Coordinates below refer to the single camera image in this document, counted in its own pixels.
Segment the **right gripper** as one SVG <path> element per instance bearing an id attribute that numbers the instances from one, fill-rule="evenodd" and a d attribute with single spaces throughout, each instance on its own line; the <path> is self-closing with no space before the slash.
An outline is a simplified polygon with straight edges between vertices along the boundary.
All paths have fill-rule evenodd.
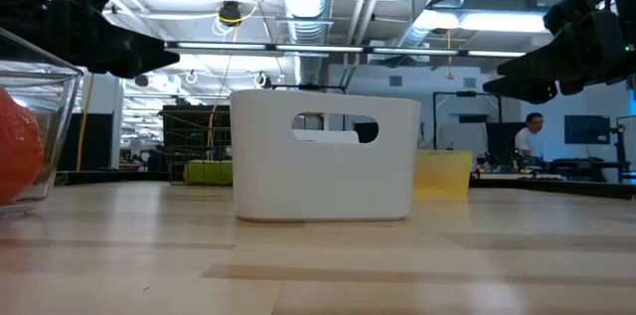
<path id="1" fill-rule="evenodd" d="M 623 36 L 619 18 L 608 10 L 568 23 L 547 45 L 502 63 L 503 78 L 483 84 L 486 92 L 532 104 L 583 91 L 594 84 L 614 84 L 636 77 L 636 46 Z"/>

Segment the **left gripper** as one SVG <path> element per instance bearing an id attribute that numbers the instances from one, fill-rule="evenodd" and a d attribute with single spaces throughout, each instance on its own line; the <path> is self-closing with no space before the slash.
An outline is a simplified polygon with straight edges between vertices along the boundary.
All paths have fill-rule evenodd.
<path id="1" fill-rule="evenodd" d="M 85 67 L 90 34 L 86 7 L 72 0 L 0 0 L 0 27 L 70 64 Z M 164 51 L 165 42 L 155 37 L 110 31 L 105 39 L 110 52 L 133 54 L 110 67 L 118 78 L 134 79 L 180 61 L 179 54 Z"/>

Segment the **light green cucumber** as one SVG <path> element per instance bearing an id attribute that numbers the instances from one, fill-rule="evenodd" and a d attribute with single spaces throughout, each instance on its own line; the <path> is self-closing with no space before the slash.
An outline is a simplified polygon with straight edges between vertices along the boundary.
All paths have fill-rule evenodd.
<path id="1" fill-rule="evenodd" d="M 192 160 L 184 168 L 183 178 L 188 184 L 231 185 L 234 180 L 231 161 Z"/>

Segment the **orange bell pepper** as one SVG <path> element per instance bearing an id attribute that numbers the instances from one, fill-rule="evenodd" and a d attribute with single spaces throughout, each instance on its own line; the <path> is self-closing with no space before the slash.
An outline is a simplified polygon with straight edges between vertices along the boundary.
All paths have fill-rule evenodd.
<path id="1" fill-rule="evenodd" d="M 0 206 L 13 204 L 44 164 L 35 115 L 0 87 Z"/>

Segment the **white plastic bin with handles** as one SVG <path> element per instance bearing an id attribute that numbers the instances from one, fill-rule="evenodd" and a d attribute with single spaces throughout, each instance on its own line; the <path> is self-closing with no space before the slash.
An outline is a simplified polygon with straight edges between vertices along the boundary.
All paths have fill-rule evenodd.
<path id="1" fill-rule="evenodd" d="M 369 116 L 370 143 L 296 137 L 302 113 Z M 403 98 L 278 90 L 231 95 L 234 205 L 251 221 L 399 220 L 411 210 L 421 104 Z"/>

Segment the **person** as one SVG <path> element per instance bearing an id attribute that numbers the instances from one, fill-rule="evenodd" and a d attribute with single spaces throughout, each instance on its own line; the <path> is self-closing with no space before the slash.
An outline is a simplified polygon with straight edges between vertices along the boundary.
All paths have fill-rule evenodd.
<path id="1" fill-rule="evenodd" d="M 515 136 L 515 148 L 523 157 L 543 158 L 543 126 L 544 118 L 540 113 L 532 112 L 527 115 L 526 126 Z"/>

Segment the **black desk monitor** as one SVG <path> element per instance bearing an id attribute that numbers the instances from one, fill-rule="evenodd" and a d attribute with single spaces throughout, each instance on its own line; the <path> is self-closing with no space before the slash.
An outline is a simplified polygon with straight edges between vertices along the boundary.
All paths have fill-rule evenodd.
<path id="1" fill-rule="evenodd" d="M 515 137 L 524 122 L 495 122 L 486 124 L 487 152 L 491 156 L 510 155 L 516 151 Z"/>

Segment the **clear plastic bin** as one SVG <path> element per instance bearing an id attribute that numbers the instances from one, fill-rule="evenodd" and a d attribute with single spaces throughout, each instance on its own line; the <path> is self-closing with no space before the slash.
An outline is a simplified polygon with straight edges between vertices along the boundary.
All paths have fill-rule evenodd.
<path id="1" fill-rule="evenodd" d="M 0 28 L 0 87 L 36 117 L 44 164 L 40 175 L 0 219 L 37 209 L 52 194 L 58 161 L 72 118 L 82 70 Z"/>

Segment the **black background gantry frame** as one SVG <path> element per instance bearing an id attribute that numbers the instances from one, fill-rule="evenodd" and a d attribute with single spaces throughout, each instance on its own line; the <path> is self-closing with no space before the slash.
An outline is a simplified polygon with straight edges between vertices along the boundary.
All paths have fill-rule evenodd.
<path id="1" fill-rule="evenodd" d="M 432 144 L 435 150 L 438 149 L 438 132 L 437 132 L 437 111 L 440 106 L 445 102 L 448 96 L 456 96 L 456 97 L 477 97 L 482 96 L 486 101 L 488 101 L 498 112 L 498 122 L 503 122 L 503 101 L 502 97 L 495 93 L 489 92 L 478 92 L 474 90 L 459 90 L 455 92 L 451 91 L 435 91 L 432 94 L 432 114 L 433 114 L 433 136 L 432 136 Z"/>

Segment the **wall-mounted dark screen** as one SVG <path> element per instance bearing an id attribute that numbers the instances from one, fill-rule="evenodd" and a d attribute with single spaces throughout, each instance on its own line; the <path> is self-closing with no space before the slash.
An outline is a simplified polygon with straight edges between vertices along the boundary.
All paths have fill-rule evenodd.
<path id="1" fill-rule="evenodd" d="M 610 117 L 605 115 L 566 115 L 564 117 L 565 144 L 609 144 Z"/>

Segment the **black metal table frame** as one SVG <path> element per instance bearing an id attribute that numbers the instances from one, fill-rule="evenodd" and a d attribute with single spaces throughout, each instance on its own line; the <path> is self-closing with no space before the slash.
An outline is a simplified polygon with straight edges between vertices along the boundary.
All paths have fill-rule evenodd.
<path id="1" fill-rule="evenodd" d="M 55 178 L 55 185 L 62 186 L 141 181 L 167 183 L 169 181 L 169 174 L 165 172 L 58 171 Z M 522 178 L 517 180 L 471 179 L 468 186 L 470 188 L 520 189 L 636 202 L 636 185 L 626 184 Z"/>

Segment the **wide silver ceiling duct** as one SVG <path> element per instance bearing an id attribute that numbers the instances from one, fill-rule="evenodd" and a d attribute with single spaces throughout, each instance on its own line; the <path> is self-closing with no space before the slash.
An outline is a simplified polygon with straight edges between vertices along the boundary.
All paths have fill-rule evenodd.
<path id="1" fill-rule="evenodd" d="M 328 26 L 323 22 L 328 0 L 284 0 L 289 41 L 300 45 L 325 45 Z M 323 73 L 323 57 L 294 58 L 294 77 L 300 89 L 325 91 L 328 81 Z"/>

